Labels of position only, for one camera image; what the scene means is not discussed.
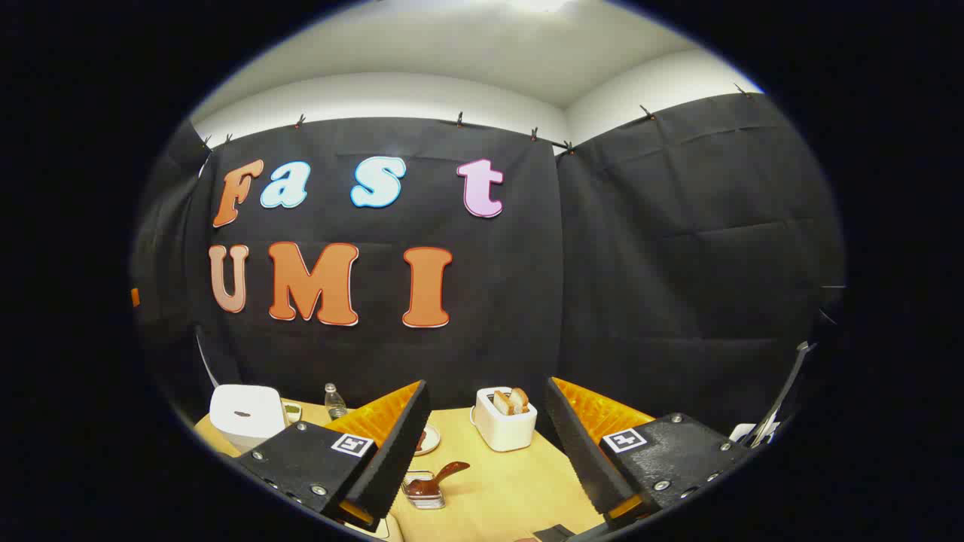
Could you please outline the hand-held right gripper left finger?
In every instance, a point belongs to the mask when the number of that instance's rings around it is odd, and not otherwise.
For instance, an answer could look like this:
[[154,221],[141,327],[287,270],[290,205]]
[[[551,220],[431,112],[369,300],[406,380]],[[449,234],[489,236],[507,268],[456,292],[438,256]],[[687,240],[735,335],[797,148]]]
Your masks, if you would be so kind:
[[294,504],[374,531],[395,502],[430,412],[427,381],[419,380],[326,425],[298,422],[233,460]]

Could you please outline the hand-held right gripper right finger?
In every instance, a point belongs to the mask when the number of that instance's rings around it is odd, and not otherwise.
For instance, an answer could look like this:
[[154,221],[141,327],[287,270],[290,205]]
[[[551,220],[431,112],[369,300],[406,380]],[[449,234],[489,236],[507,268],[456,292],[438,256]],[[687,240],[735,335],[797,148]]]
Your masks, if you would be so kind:
[[558,377],[545,384],[545,408],[609,528],[678,507],[720,483],[750,453],[692,416],[655,418]]

